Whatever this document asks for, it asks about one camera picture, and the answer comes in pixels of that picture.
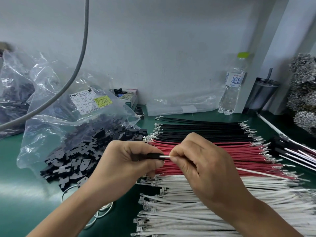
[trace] bundle of white wires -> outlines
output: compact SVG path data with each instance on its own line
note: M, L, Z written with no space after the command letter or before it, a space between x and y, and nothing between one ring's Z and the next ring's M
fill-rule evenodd
M273 177L242 177L256 198L269 204L304 236L316 236L315 193L301 188L297 180ZM159 186L160 195L141 194L137 232L131 236L240 236L210 211L193 193L183 175L156 176L139 184Z

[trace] plastic bottle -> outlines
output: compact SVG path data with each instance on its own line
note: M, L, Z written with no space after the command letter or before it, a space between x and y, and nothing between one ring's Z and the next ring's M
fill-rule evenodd
M245 76L249 52L240 52L232 67L228 70L225 80L225 93L219 102L218 112L230 115L234 112L241 82Z

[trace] plastic bag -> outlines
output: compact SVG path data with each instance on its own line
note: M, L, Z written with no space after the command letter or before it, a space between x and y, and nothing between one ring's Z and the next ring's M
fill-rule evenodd
M34 92L29 77L30 66L22 64L20 52L3 53L3 66L0 72L0 124L17 119L27 113L27 100ZM0 139L22 133L25 122L0 131Z
M224 90L224 86L213 86L210 90L151 99L146 105L148 116L216 110Z
M53 97L64 85L72 70L65 64L46 59L35 65L30 77L36 83L29 111ZM109 131L115 125L133 126L140 119L110 91L112 80L96 79L80 71L70 88L51 106L26 122L22 147L17 158L19 168L35 173L48 155L62 148L70 151L83 140L91 139L96 129Z

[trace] yellow label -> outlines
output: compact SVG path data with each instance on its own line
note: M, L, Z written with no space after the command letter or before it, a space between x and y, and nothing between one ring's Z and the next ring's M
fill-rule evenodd
M98 104L100 108L113 103L108 96L101 96L99 98L95 98L95 102Z

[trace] white label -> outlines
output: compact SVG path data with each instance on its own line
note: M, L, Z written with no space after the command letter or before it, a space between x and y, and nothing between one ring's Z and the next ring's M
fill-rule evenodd
M194 105L186 105L182 106L181 108L183 110L183 113L195 113L197 111Z
M88 114L112 104L108 96L98 97L94 90L88 89L70 95L72 102L78 108L81 115Z
M227 72L225 85L230 87L240 87L245 74L237 74L233 72Z

